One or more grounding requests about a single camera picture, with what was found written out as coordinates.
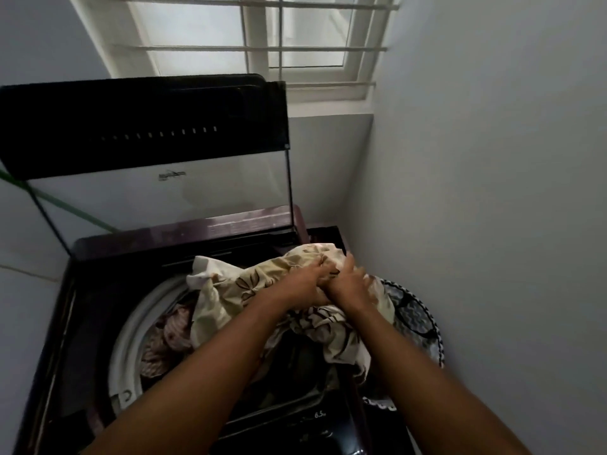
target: left arm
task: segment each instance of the left arm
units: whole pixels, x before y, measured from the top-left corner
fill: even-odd
[[[285,312],[315,304],[320,261],[261,290],[241,314],[120,414],[84,455],[207,453]]]

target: right arm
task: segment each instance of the right arm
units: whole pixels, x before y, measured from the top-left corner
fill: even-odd
[[[349,254],[344,269],[323,288],[360,333],[422,452],[530,455],[478,398],[382,317],[364,274]]]

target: brand logo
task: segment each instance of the brand logo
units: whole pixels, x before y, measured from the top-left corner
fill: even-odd
[[[186,175],[186,173],[184,171],[175,172],[167,170],[164,174],[158,174],[158,180],[164,182],[170,177],[178,177],[180,175]]]

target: green hose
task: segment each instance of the green hose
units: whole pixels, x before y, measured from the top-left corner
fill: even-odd
[[[0,179],[10,184],[13,184],[14,186],[19,187],[22,190],[26,190],[26,187],[23,182],[15,179],[11,174],[6,171],[3,171],[2,169],[0,169]],[[44,193],[43,191],[40,191],[34,187],[32,187],[32,191],[38,198],[43,199],[48,203],[59,207],[60,209],[66,210],[71,214],[74,214],[76,217],[80,217],[81,219],[86,220],[87,222],[90,222],[93,225],[97,225],[98,227],[103,228],[104,230],[107,230],[110,233],[117,233],[120,231],[117,228],[114,228],[111,225],[108,225],[107,223],[97,219],[96,217],[93,217],[92,215],[87,214],[86,212],[81,211],[80,209],[65,203],[64,201],[49,195],[48,193]]]

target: window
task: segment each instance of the window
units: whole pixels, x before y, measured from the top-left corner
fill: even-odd
[[[393,0],[72,0],[112,77],[258,73],[364,99]]]

